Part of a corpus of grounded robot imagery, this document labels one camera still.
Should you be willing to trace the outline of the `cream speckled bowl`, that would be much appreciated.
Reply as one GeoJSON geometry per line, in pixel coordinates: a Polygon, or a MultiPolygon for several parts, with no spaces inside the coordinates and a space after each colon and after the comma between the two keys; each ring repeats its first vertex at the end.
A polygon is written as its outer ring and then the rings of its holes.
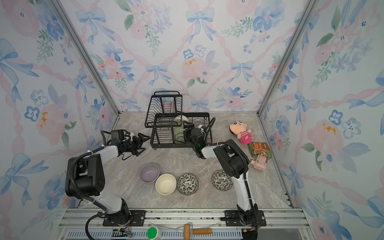
{"type": "Polygon", "coordinates": [[[185,115],[179,115],[179,116],[175,117],[175,122],[176,123],[182,123],[182,124],[183,123],[189,123],[189,119],[185,115]]]}

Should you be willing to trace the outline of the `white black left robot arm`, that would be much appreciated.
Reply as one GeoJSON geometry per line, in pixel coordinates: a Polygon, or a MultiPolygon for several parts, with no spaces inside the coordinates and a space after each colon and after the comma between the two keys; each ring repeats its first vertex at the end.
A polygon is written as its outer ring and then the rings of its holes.
{"type": "Polygon", "coordinates": [[[87,200],[101,209],[103,226],[142,227],[145,210],[130,210],[125,200],[106,188],[103,164],[123,155],[142,150],[141,144],[127,140],[110,140],[100,148],[69,159],[65,192],[69,197],[87,200]]]}

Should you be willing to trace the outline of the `black wire dish rack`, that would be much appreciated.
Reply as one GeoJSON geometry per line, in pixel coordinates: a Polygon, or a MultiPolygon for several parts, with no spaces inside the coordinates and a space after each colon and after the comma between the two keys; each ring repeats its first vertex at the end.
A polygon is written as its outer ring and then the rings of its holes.
{"type": "MultiPolygon", "coordinates": [[[[150,98],[145,119],[145,127],[152,129],[151,146],[154,149],[164,148],[192,148],[186,142],[177,142],[174,138],[173,127],[181,125],[192,128],[202,125],[209,127],[211,117],[209,113],[183,111],[183,95],[178,91],[156,91],[150,98]],[[176,123],[175,117],[185,115],[189,123],[176,123]]],[[[212,142],[212,132],[208,132],[207,143],[212,142]]]]}

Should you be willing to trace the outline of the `light green bowl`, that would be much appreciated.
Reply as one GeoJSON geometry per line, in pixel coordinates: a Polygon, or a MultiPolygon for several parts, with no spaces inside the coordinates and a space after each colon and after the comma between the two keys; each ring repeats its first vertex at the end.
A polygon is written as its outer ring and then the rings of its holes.
{"type": "Polygon", "coordinates": [[[184,126],[181,125],[179,127],[173,127],[173,130],[174,130],[175,141],[185,142],[184,126]]]}

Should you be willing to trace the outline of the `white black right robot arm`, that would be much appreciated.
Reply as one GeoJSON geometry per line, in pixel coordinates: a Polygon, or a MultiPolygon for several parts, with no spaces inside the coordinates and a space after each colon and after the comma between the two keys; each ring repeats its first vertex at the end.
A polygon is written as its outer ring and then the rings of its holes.
{"type": "Polygon", "coordinates": [[[231,139],[208,144],[208,129],[192,127],[184,129],[184,138],[198,158],[216,158],[224,172],[231,177],[237,196],[240,222],[245,226],[259,227],[260,211],[252,196],[248,181],[249,160],[239,146],[231,139]]]}

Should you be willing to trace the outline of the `lavender bowl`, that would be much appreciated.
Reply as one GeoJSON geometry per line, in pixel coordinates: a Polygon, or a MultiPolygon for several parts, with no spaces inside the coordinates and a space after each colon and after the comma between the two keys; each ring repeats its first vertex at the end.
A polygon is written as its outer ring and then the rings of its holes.
{"type": "Polygon", "coordinates": [[[160,176],[160,169],[156,164],[150,163],[143,166],[139,173],[141,182],[145,184],[154,183],[160,176]]]}

